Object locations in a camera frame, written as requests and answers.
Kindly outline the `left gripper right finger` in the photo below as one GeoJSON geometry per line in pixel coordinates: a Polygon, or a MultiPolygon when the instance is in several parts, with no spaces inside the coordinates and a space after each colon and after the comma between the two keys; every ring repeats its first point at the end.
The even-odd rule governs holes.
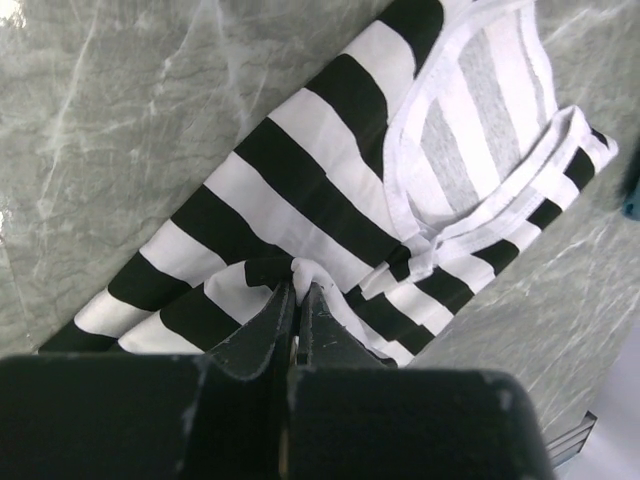
{"type": "Polygon", "coordinates": [[[534,406],[496,370],[383,365],[331,315],[301,310],[288,377],[289,479],[550,479],[534,406]]]}

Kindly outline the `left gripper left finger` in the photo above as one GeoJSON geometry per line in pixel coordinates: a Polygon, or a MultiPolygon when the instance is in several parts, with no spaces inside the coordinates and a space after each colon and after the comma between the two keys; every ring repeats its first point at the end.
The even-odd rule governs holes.
{"type": "Polygon", "coordinates": [[[275,479],[295,294],[200,355],[1,363],[5,479],[275,479]]]}

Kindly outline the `black white striped top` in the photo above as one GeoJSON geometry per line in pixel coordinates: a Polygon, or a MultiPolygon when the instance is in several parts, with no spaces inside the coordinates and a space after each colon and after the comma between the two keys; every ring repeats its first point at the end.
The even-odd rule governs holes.
{"type": "Polygon", "coordinates": [[[530,1],[396,1],[266,116],[46,353],[199,354],[280,283],[410,364],[617,154],[530,1]]]}

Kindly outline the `teal tank top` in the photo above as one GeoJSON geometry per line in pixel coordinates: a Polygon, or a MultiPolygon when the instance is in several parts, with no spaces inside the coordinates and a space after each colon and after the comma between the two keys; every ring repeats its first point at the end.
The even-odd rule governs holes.
{"type": "Polygon", "coordinates": [[[621,186],[622,214],[634,221],[640,220],[639,172],[630,172],[621,186]]]}

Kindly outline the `aluminium rail frame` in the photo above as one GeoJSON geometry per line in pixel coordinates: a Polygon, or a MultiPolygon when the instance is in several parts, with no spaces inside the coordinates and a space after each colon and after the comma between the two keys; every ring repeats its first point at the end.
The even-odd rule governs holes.
{"type": "Polygon", "coordinates": [[[597,420],[598,418],[588,411],[577,427],[551,441],[547,451],[552,462],[561,464],[579,453],[597,420]]]}

